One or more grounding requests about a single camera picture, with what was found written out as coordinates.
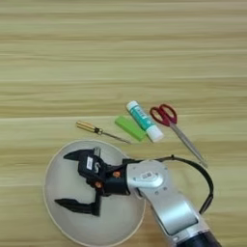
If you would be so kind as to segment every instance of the scissors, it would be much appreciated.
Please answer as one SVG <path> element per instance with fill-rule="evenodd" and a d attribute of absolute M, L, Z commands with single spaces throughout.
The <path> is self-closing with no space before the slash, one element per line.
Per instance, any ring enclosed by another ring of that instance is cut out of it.
<path fill-rule="evenodd" d="M 182 133 L 177 127 L 178 115 L 176 111 L 167 104 L 161 104 L 159 107 L 152 107 L 150 110 L 151 116 L 158 123 L 166 125 L 174 130 L 182 143 L 198 158 L 201 164 L 207 168 L 206 161 L 201 156 L 200 152 L 192 144 L 192 142 Z"/>

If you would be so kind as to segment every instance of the round white plate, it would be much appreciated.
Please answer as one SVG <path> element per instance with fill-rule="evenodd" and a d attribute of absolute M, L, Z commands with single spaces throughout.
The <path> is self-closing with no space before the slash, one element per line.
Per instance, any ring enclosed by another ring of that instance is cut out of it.
<path fill-rule="evenodd" d="M 95 200 L 95 190 L 77 173 L 78 162 L 65 160 L 71 151 L 101 148 L 102 159 L 120 165 L 127 156 L 107 143 L 77 141 L 63 147 L 51 160 L 45 178 L 43 196 L 56 226 L 71 240 L 86 246 L 114 246 L 130 238 L 142 223 L 145 200 L 135 195 L 102 198 L 100 216 L 71 212 L 54 200 L 75 199 L 89 204 Z"/>

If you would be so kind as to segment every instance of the label on robot arm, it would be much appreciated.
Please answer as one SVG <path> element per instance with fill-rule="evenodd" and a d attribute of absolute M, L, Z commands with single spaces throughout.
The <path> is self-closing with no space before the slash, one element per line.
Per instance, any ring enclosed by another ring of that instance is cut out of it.
<path fill-rule="evenodd" d="M 141 178 L 143 180 L 145 180 L 147 178 L 150 178 L 150 177 L 152 177 L 152 172 L 146 172 L 146 173 L 144 173 L 144 174 L 141 175 Z"/>
<path fill-rule="evenodd" d="M 87 168 L 92 171 L 93 169 L 93 159 L 91 157 L 88 157 L 87 160 Z"/>

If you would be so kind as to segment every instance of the screwdriver shaft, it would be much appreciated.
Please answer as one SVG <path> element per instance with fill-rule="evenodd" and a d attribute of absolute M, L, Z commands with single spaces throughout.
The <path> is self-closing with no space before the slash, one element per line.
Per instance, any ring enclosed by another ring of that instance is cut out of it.
<path fill-rule="evenodd" d="M 122 142 L 125 142 L 125 143 L 128 143 L 128 144 L 131 144 L 131 142 L 129 142 L 129 141 L 127 141 L 127 140 L 125 140 L 125 139 L 123 139 L 123 138 L 121 138 L 121 137 L 118 137 L 118 136 L 116 136 L 116 135 L 112 135 L 112 134 L 109 134 L 109 133 L 107 133 L 107 132 L 102 132 L 102 134 L 103 135 L 107 135 L 107 136 L 110 136 L 110 137 L 112 137 L 112 138 L 115 138 L 115 139 L 117 139 L 117 140 L 119 140 L 119 141 L 122 141 Z"/>

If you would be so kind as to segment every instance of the silver robot arm segment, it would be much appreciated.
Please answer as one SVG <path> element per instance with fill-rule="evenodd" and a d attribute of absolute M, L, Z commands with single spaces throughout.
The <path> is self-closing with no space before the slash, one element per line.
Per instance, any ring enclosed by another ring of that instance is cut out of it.
<path fill-rule="evenodd" d="M 149 201 L 171 247 L 219 247 L 196 208 L 174 187 L 167 167 L 155 160 L 128 164 L 130 193 Z"/>

